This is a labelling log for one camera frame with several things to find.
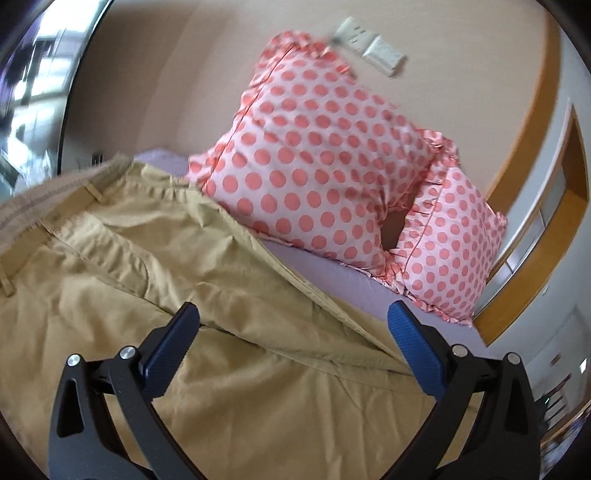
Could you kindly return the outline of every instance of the wall switch plate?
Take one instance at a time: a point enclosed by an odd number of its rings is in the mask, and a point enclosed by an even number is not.
[[[354,51],[359,56],[368,49],[378,34],[363,28],[353,17],[345,19],[333,36],[333,42]]]
[[[386,75],[391,76],[404,55],[396,51],[392,45],[379,35],[371,42],[363,54],[363,58]]]

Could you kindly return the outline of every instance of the belt loop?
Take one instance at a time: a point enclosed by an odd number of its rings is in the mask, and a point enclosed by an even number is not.
[[[98,189],[92,183],[90,183],[89,181],[85,182],[84,188],[96,199],[97,202],[101,203],[103,199],[103,194],[99,192]]]
[[[2,264],[0,264],[0,285],[2,286],[2,290],[7,297],[12,297],[16,290],[14,289],[14,285],[8,279],[6,272],[2,268]]]

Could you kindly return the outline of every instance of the pillow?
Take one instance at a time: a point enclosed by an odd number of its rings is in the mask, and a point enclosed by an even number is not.
[[[507,219],[492,211],[459,168],[456,146],[424,132],[439,155],[405,219],[387,276],[424,311],[469,325]]]
[[[334,52],[286,32],[263,52],[232,129],[190,157],[188,177],[243,225],[383,275],[379,225],[432,159]]]

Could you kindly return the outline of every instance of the metal screw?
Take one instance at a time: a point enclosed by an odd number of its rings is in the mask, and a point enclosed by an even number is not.
[[[509,360],[509,363],[512,363],[513,365],[519,365],[521,363],[521,357],[513,352],[507,355],[507,360]]]
[[[133,358],[134,355],[135,355],[135,347],[134,346],[123,347],[121,349],[121,351],[119,352],[119,356],[123,360],[129,360],[130,358]]]
[[[70,355],[68,357],[67,364],[69,367],[75,367],[79,363],[80,363],[80,355],[75,353],[74,355]]]
[[[460,358],[464,358],[466,355],[468,355],[468,349],[463,345],[454,345],[452,347],[452,352],[455,356]]]

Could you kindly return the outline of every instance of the bed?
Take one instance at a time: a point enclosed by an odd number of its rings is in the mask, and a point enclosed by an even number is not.
[[[154,149],[135,156],[135,159],[160,168],[172,175],[182,176],[187,172],[187,158],[166,149]],[[359,271],[345,267],[339,262],[318,257],[297,248],[275,242],[262,241],[266,248],[285,265],[299,272],[309,282],[329,295],[346,300],[354,307],[385,320],[388,306],[403,300],[425,325],[434,326],[450,345],[461,343],[474,355],[490,356],[478,331],[472,327],[454,325],[441,320],[434,313],[425,313],[412,302],[398,295]]]

